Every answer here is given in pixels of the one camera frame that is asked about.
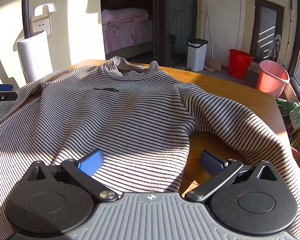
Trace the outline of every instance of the bed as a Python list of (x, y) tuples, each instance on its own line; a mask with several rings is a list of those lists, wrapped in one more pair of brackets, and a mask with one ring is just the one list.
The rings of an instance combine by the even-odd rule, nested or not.
[(146, 10), (103, 10), (101, 18), (106, 59), (130, 58), (154, 50), (153, 21)]

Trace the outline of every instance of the metal screw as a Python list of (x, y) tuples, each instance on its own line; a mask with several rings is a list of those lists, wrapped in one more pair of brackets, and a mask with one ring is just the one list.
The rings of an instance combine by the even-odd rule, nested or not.
[(105, 190), (100, 193), (100, 197), (104, 199), (113, 199), (115, 197), (115, 193), (110, 190)]
[(188, 195), (188, 198), (191, 198), (191, 199), (199, 199), (199, 198), (203, 197), (203, 194), (196, 190), (189, 191), (187, 193), (187, 195)]

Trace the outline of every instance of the red bucket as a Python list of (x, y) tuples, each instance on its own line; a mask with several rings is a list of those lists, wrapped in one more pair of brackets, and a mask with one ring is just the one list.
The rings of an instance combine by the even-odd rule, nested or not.
[(246, 78), (253, 56), (237, 49), (229, 49), (228, 73), (236, 78)]

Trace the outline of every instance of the white cylindrical device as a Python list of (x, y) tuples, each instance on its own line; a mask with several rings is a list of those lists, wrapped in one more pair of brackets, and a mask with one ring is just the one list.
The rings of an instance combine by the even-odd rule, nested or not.
[(17, 40), (17, 49), (27, 83), (53, 72), (46, 31)]

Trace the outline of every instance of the pink bedsheet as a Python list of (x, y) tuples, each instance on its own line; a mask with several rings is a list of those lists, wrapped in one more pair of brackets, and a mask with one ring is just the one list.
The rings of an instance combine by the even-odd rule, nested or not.
[(153, 40), (152, 21), (128, 22), (103, 28), (105, 53)]
[(149, 14), (140, 8), (124, 8), (120, 10), (103, 10), (101, 13), (102, 24), (119, 25), (126, 22), (142, 22), (148, 20)]

